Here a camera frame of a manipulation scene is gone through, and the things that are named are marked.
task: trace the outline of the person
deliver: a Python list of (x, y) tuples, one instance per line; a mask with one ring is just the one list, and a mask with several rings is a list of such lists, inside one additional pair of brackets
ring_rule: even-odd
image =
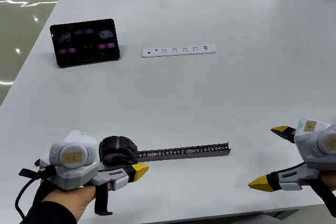
[[(321, 172), (320, 176), (331, 190), (336, 190), (336, 172)], [(95, 194), (95, 186), (69, 191), (56, 189), (32, 207), (21, 224), (76, 224)]]

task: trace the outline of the black cable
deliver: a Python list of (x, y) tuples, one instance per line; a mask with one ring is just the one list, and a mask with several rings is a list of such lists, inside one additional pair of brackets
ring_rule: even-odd
[(19, 194), (16, 197), (15, 200), (15, 209), (16, 211), (19, 213), (19, 215), (21, 216), (22, 219), (25, 218), (25, 214), (22, 212), (22, 210), (19, 207), (19, 201), (21, 199), (22, 194), (25, 192), (25, 190), (36, 180), (38, 180), (38, 177), (34, 177), (32, 179), (30, 179), (30, 181), (28, 181), (28, 183), (21, 189), (21, 191), (19, 192)]

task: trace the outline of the white device housing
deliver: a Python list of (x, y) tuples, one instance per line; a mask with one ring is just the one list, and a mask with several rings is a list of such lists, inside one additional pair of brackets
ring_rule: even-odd
[[(49, 162), (55, 166), (77, 169), (92, 165), (97, 161), (97, 141), (84, 132), (72, 130), (63, 142), (54, 143), (49, 153)], [(78, 162), (64, 162), (64, 155), (75, 153), (80, 156)]]
[(294, 141), (309, 168), (336, 170), (336, 124), (300, 119)]
[[(71, 152), (81, 152), (81, 162), (64, 163), (62, 155)], [(72, 130), (63, 142), (54, 143), (50, 153), (40, 159), (40, 169), (50, 164), (55, 165), (57, 175), (48, 180), (64, 190), (71, 190), (95, 177), (99, 163), (96, 139), (84, 132)]]

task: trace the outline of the white table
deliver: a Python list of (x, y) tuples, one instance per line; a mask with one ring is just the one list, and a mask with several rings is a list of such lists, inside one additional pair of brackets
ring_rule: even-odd
[[(110, 217), (81, 223), (190, 220), (319, 205), (309, 187), (266, 193), (256, 177), (301, 162), (270, 132), (307, 116), (336, 121), (336, 0), (59, 0), (0, 107), (0, 215), (18, 223), (18, 177), (71, 129), (140, 150), (229, 141), (227, 157), (151, 162), (110, 193)], [(51, 24), (113, 18), (117, 62), (58, 69)], [(143, 59), (141, 49), (215, 43), (218, 53)], [(29, 208), (35, 187), (21, 206)]]

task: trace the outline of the label sticker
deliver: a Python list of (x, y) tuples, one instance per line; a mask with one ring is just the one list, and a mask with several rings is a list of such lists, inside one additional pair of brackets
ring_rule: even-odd
[(336, 138), (327, 140), (325, 146), (328, 151), (336, 151)]
[(304, 131), (313, 132), (315, 130), (316, 121), (307, 121), (304, 127)]

